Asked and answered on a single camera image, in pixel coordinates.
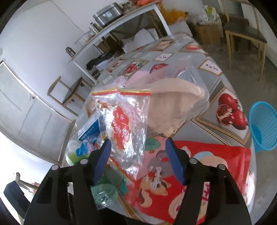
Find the white cabinet door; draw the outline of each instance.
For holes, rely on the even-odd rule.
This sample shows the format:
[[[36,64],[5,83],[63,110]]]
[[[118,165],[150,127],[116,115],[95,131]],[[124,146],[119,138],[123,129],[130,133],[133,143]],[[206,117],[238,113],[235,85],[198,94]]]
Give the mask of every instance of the white cabinet door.
[[[71,121],[40,100],[0,64],[0,131],[20,147],[61,163]]]

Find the stainless steel pot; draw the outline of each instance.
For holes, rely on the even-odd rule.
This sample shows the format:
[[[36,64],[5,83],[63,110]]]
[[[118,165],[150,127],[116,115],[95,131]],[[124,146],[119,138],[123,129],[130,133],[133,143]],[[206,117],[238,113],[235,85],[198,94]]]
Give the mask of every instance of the stainless steel pot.
[[[101,27],[106,27],[122,15],[122,9],[114,2],[95,13],[93,18]]]

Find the cardboard box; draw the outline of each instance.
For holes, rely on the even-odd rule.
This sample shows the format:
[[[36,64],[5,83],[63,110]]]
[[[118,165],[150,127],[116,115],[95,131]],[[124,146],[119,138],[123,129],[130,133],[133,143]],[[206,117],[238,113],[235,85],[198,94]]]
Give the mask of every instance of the cardboard box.
[[[108,52],[117,48],[118,46],[117,42],[111,36],[106,38],[106,43],[108,46],[104,43],[104,41],[102,41],[97,45],[97,47],[103,52]]]
[[[214,25],[194,25],[197,39],[201,44],[220,44],[220,33],[218,26]]]
[[[92,115],[86,124],[78,131],[78,140],[83,141],[90,136],[99,136],[98,114]]]

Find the beige cloth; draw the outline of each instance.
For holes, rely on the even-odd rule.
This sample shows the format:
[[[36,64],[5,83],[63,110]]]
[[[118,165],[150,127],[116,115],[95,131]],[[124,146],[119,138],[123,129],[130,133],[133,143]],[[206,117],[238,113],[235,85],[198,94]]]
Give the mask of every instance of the beige cloth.
[[[188,111],[205,96],[204,89],[180,78],[165,78],[150,84],[147,137],[176,130]]]

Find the wooden chair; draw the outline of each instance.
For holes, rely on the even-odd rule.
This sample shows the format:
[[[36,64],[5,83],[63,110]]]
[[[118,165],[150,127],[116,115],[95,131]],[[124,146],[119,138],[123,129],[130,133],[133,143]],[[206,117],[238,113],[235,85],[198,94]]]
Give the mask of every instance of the wooden chair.
[[[261,56],[261,51],[262,51],[262,58],[261,58],[261,69],[260,69],[260,76],[259,79],[261,79],[261,76],[263,74],[264,66],[265,66],[265,55],[266,55],[266,44],[267,41],[263,34],[260,32],[260,26],[259,26],[259,20],[257,17],[257,12],[255,7],[244,0],[229,0],[233,2],[239,2],[241,4],[246,4],[250,5],[253,8],[255,19],[256,19],[256,24],[257,24],[257,29],[250,27],[247,24],[239,23],[238,21],[230,21],[229,14],[226,10],[226,7],[224,6],[224,0],[222,1],[223,8],[225,10],[226,18],[227,18],[227,23],[224,26],[225,34],[226,34],[226,41],[227,41],[227,48],[228,48],[228,55],[230,59],[230,68],[231,68],[231,55],[234,52],[234,39],[233,36],[245,38],[247,40],[253,41],[258,43],[258,56],[257,56],[257,62],[260,62],[260,56]]]
[[[63,86],[65,86],[68,89],[68,92],[63,100],[63,102],[60,102],[59,100],[57,100],[54,96],[51,95],[51,92],[53,91],[54,87],[57,85],[57,83],[60,82]],[[88,85],[90,88],[92,88],[92,85],[90,83],[88,83],[84,78],[80,77],[71,87],[67,86],[64,82],[61,81],[61,76],[58,77],[58,79],[56,79],[54,81],[53,84],[51,84],[51,86],[48,89],[47,95],[50,96],[55,102],[59,103],[62,107],[64,107],[65,109],[67,109],[68,111],[70,111],[72,114],[74,114],[75,116],[78,116],[77,113],[75,113],[73,110],[71,110],[70,108],[68,108],[66,105],[73,99],[73,98],[77,98],[79,99],[82,103],[85,103],[85,99],[82,98],[80,95],[77,94],[77,91],[79,89],[80,86],[84,86],[85,83],[86,85]]]

